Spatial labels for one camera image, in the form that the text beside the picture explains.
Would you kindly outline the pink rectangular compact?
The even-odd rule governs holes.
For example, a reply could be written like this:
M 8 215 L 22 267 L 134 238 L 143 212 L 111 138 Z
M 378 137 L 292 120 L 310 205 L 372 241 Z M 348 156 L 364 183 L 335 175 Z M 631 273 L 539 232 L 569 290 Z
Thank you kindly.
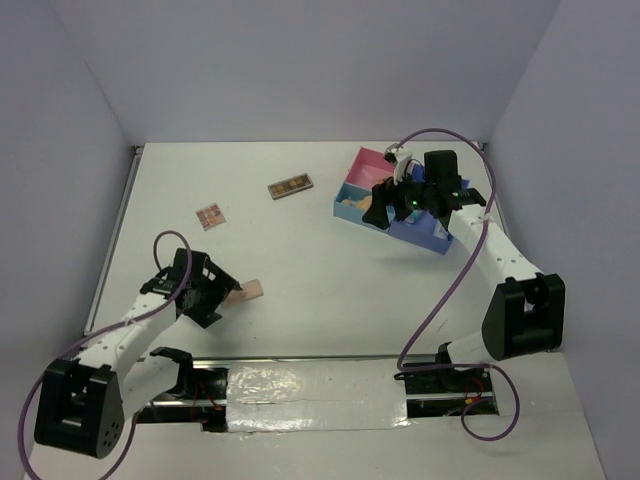
M 263 289 L 258 279 L 250 280 L 240 285 L 239 290 L 232 290 L 222 306 L 224 308 L 231 308 L 241 303 L 254 300 L 263 295 Z

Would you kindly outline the colourful square eyeshadow palette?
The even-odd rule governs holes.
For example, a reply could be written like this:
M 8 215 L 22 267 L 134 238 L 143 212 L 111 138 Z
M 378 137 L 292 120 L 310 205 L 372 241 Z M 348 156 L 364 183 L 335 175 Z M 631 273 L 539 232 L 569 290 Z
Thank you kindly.
M 362 183 L 366 184 L 368 187 L 382 183 L 389 177 L 393 177 L 392 171 L 370 166 L 366 166 L 362 169 Z

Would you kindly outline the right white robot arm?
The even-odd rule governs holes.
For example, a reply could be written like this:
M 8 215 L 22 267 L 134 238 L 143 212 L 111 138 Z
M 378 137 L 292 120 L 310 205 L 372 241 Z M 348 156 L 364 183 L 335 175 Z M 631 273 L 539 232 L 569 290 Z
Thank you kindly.
M 427 152 L 417 162 L 404 148 L 384 154 L 393 174 L 372 189 L 366 224 L 387 228 L 387 210 L 400 220 L 421 211 L 437 219 L 468 252 L 465 271 L 477 266 L 493 294 L 479 329 L 442 344 L 430 367 L 437 384 L 456 391 L 469 369 L 557 349 L 562 343 L 566 286 L 527 260 L 492 219 L 490 203 L 466 187 L 452 150 Z

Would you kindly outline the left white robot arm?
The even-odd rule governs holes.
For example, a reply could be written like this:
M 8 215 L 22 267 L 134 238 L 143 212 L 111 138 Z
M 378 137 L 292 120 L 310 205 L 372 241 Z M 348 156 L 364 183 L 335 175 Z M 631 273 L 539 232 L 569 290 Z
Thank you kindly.
M 190 396 L 193 357 L 154 342 L 177 320 L 206 329 L 240 283 L 198 251 L 179 248 L 172 265 L 142 285 L 123 326 L 101 335 L 70 359 L 45 370 L 36 416 L 36 443 L 102 459 L 124 423 L 161 394 Z

